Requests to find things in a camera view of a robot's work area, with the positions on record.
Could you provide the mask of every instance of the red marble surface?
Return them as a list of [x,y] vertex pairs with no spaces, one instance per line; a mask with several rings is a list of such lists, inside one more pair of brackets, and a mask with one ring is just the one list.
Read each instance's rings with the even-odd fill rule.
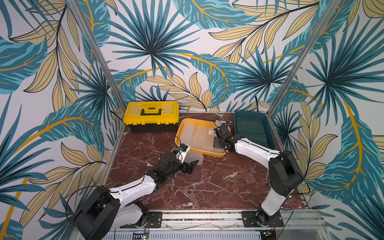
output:
[[[225,120],[234,132],[233,114],[180,113],[183,118]],[[118,187],[139,179],[158,163],[163,141],[175,133],[132,133],[126,128],[106,186]],[[177,147],[170,137],[163,152]],[[138,200],[148,209],[255,209],[267,196],[268,171],[248,157],[232,153],[224,157],[204,155],[203,164],[189,174],[178,172],[157,192]],[[303,208],[299,194],[285,203],[286,208]]]

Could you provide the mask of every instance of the yellow toolbox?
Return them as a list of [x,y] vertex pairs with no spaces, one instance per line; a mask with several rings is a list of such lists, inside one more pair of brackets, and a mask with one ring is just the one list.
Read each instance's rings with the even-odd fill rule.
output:
[[166,102],[130,102],[124,123],[132,132],[176,132],[179,122],[179,104]]

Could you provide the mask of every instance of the toolbox handle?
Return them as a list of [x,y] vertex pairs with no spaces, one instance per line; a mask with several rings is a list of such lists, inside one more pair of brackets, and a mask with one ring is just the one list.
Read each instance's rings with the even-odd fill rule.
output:
[[144,109],[141,109],[140,116],[148,116],[148,115],[161,115],[161,108],[158,113],[145,113]]

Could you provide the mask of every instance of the toolbox lid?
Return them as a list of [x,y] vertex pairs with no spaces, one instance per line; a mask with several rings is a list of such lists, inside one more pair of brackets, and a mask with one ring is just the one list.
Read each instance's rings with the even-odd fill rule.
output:
[[126,125],[175,124],[179,121],[179,104],[166,102],[130,102],[124,115]]

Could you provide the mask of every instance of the ventilated metal panel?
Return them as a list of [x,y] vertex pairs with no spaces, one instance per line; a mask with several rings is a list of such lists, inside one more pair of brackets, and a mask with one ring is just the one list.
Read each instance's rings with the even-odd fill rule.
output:
[[[133,232],[109,232],[103,240],[131,240]],[[259,231],[151,231],[149,240],[261,240]]]

